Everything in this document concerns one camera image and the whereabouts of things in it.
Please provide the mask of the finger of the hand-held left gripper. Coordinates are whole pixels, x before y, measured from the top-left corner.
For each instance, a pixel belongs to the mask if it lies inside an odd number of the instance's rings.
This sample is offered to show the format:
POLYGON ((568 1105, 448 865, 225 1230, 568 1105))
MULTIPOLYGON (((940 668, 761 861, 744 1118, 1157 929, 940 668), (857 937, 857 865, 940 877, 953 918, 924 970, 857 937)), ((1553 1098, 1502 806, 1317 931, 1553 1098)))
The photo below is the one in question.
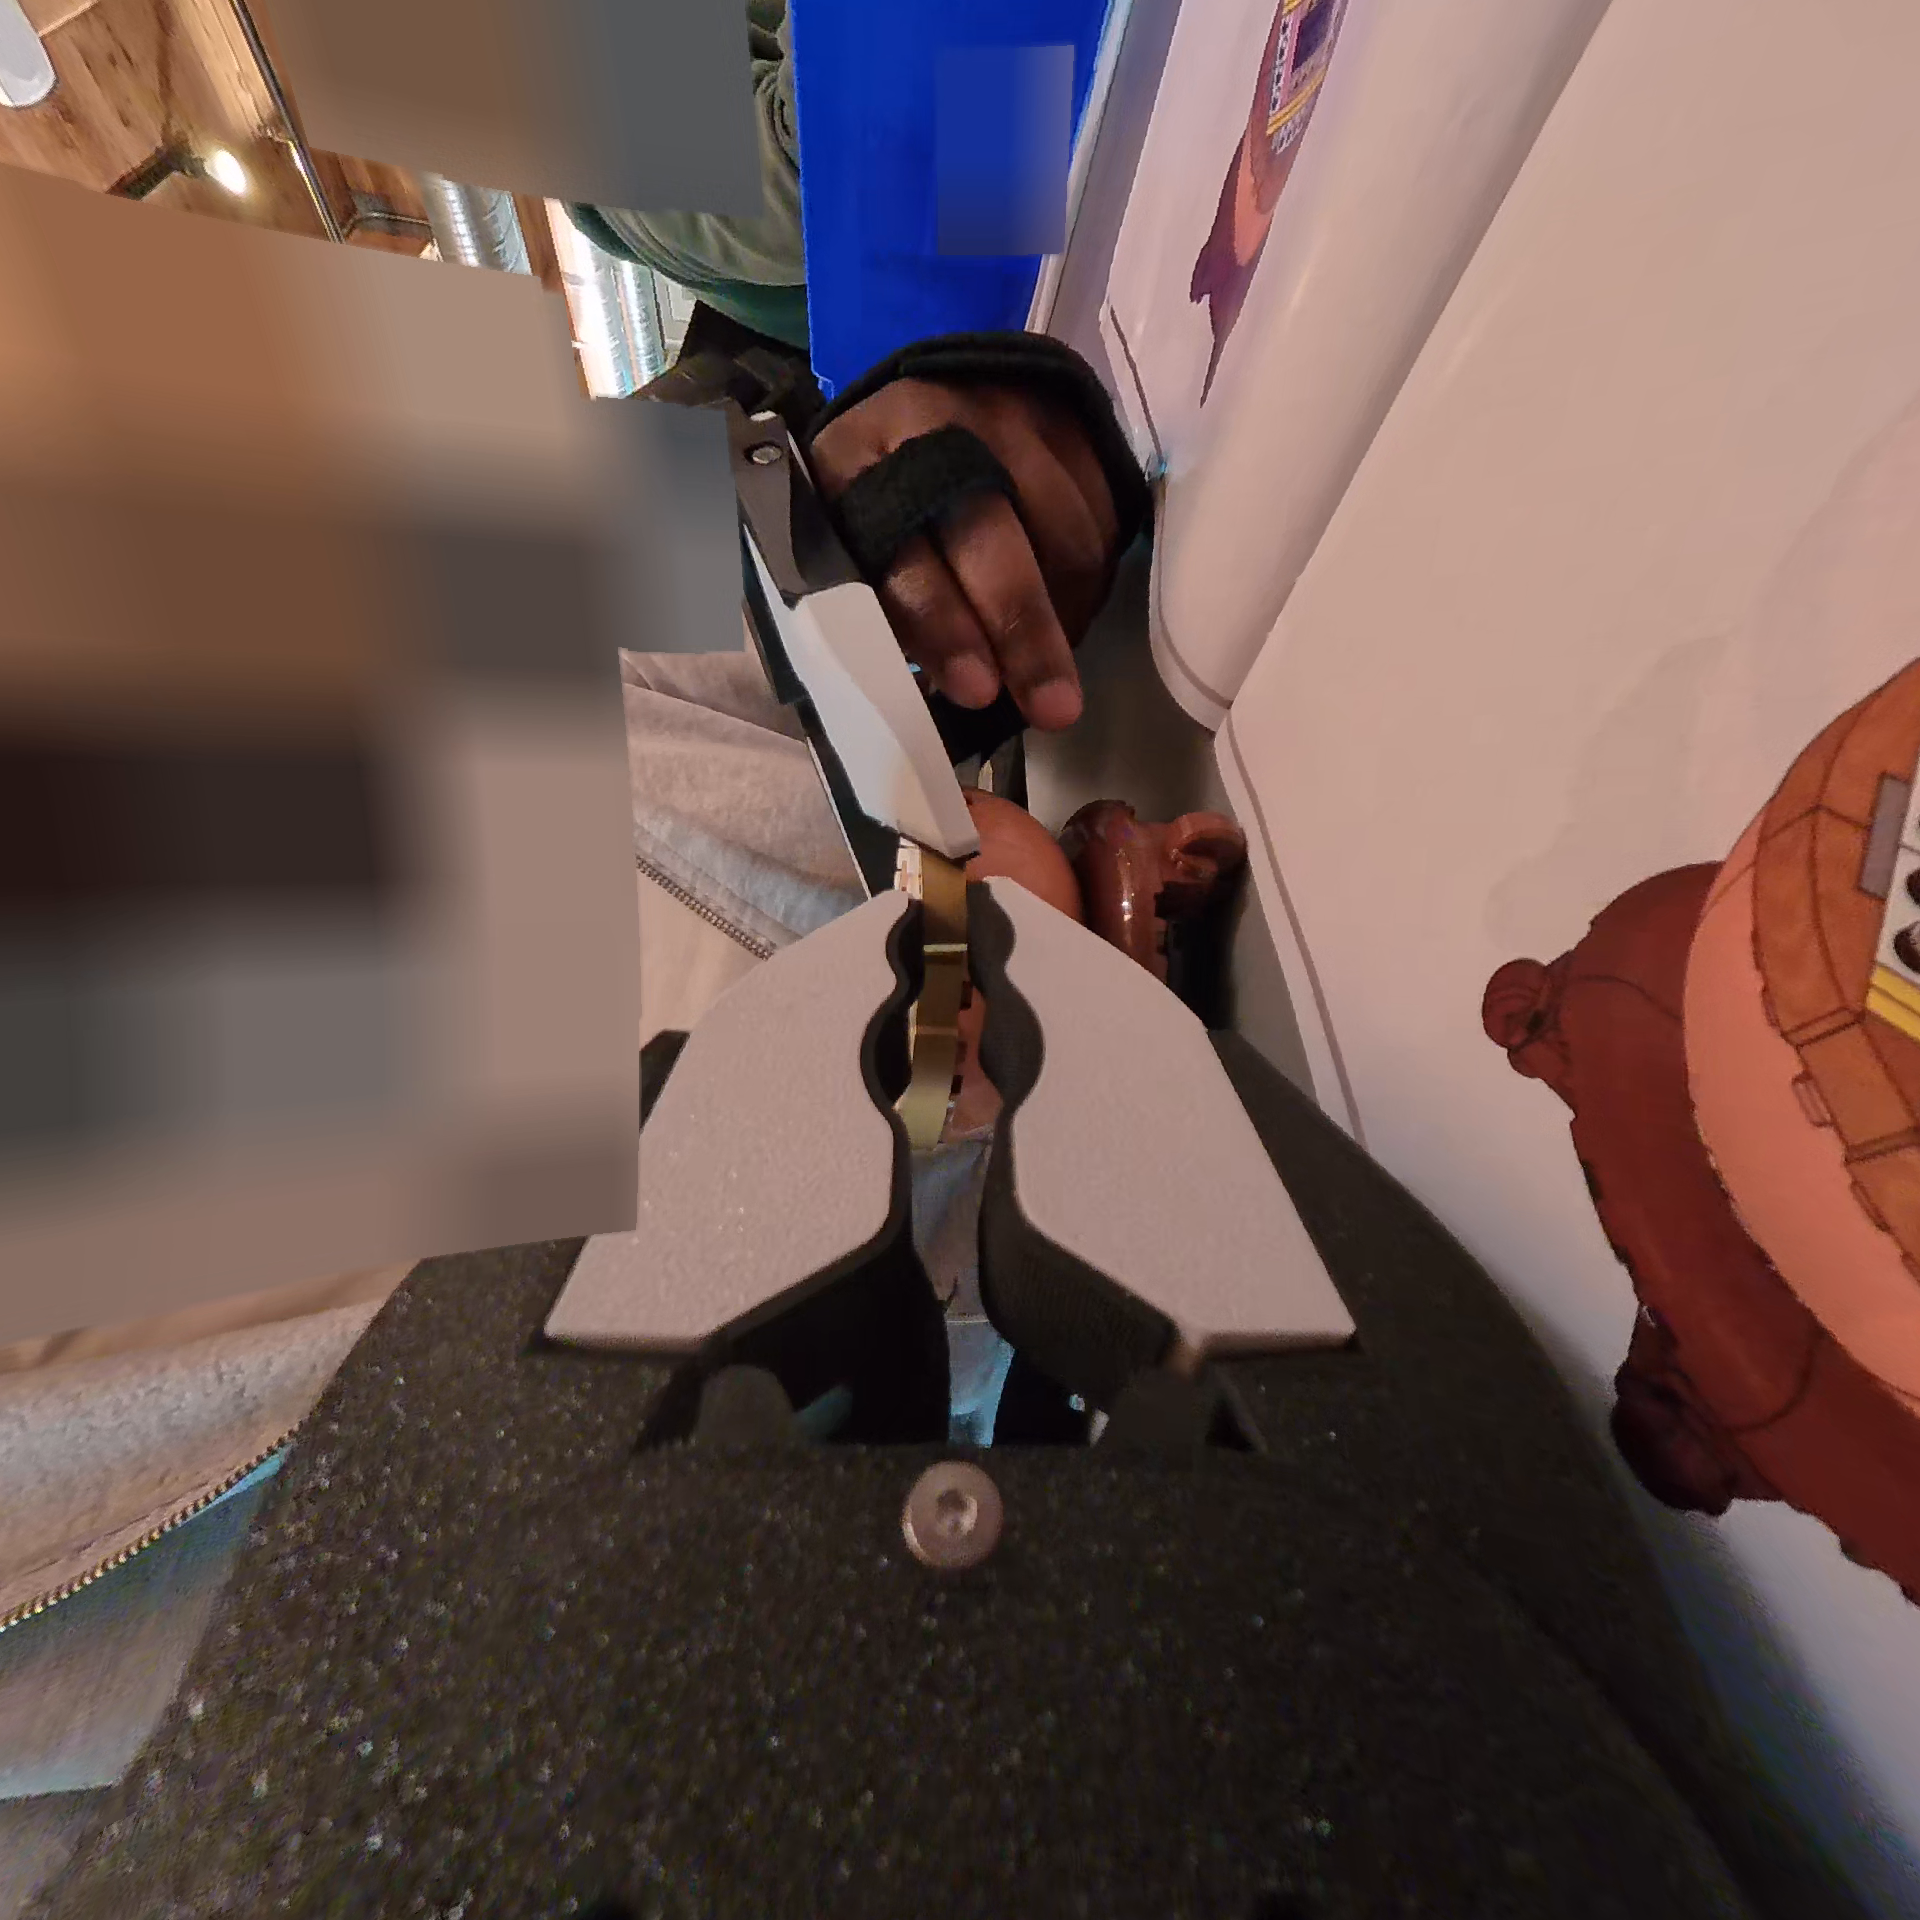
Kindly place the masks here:
POLYGON ((892 873, 898 843, 969 861, 969 805, 873 587, 792 600, 763 558, 746 558, 746 594, 760 661, 803 724, 856 866, 892 873))

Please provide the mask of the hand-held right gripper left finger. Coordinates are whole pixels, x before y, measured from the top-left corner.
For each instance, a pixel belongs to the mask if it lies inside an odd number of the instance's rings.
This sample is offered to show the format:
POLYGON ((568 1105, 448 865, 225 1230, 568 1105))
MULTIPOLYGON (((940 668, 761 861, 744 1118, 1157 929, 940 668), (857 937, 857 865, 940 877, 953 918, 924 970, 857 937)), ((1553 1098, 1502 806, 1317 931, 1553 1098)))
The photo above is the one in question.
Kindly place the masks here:
POLYGON ((689 1356, 904 1222, 894 1114, 908 896, 875 896, 702 1014, 641 1129, 638 1226, 587 1238, 546 1316, 571 1348, 689 1356))

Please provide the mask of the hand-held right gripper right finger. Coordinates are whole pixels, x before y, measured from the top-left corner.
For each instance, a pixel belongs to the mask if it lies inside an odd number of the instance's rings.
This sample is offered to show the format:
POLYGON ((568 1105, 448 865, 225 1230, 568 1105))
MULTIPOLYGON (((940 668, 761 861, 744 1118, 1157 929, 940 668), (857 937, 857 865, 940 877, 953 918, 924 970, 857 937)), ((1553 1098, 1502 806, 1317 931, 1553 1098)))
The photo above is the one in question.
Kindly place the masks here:
POLYGON ((1155 1370, 1353 1340, 1208 1028, 1149 972, 987 880, 976 987, 1002 1102, 978 1281, 1020 1356, 1116 1398, 1155 1370))

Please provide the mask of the brick pot model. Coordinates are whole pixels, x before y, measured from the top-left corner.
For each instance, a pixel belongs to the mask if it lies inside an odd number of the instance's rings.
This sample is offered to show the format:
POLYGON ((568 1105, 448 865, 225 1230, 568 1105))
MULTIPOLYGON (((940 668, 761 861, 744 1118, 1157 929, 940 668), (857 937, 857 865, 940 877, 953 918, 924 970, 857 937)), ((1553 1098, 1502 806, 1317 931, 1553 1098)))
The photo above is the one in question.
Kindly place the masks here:
POLYGON ((1049 832, 1026 806, 966 790, 978 852, 966 896, 1013 880, 1033 899, 1114 944, 1188 1005, 1201 1005, 1209 926, 1233 896, 1245 836, 1226 813, 1147 820, 1125 800, 1093 800, 1049 832))

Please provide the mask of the metal ventilation duct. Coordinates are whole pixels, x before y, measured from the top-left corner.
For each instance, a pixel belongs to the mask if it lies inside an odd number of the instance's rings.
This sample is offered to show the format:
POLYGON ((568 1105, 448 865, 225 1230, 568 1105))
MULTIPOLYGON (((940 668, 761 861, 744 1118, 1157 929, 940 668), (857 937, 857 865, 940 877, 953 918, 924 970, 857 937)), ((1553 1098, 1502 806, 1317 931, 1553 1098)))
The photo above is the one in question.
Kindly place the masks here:
POLYGON ((589 240, 562 201, 435 173, 418 185, 442 258, 561 289, 589 396, 633 396, 666 370, 653 276, 589 240))

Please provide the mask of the white instruction booklet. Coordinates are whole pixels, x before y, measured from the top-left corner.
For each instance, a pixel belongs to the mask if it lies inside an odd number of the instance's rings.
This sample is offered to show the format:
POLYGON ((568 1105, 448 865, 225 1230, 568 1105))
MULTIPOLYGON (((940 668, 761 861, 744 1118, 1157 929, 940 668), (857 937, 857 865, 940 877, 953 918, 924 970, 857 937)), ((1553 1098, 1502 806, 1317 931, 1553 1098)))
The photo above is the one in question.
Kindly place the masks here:
POLYGON ((1310 1092, 1916 1851, 1907 2, 1141 5, 1060 329, 1310 1092))

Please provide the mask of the blue plastic bin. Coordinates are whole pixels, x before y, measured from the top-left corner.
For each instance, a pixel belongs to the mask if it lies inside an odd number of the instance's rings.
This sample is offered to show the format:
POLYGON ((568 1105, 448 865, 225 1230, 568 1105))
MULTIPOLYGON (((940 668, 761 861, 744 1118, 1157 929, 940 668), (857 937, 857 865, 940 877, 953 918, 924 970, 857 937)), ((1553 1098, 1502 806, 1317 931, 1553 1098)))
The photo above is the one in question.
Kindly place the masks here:
POLYGON ((826 396, 955 332, 1022 332, 1066 248, 1099 2, 797 2, 809 363, 826 396))

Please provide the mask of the small tan slope brick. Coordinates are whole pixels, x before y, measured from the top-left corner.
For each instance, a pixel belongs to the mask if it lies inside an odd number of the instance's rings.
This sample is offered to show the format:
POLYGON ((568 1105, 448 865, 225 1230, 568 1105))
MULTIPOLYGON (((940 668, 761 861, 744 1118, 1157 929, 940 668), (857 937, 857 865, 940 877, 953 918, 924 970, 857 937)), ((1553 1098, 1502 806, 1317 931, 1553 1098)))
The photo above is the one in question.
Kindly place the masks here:
POLYGON ((965 1077, 969 1005, 969 877, 965 866, 904 838, 896 890, 922 905, 922 986, 910 1009, 910 1075, 896 1102, 910 1145, 936 1147, 965 1077))

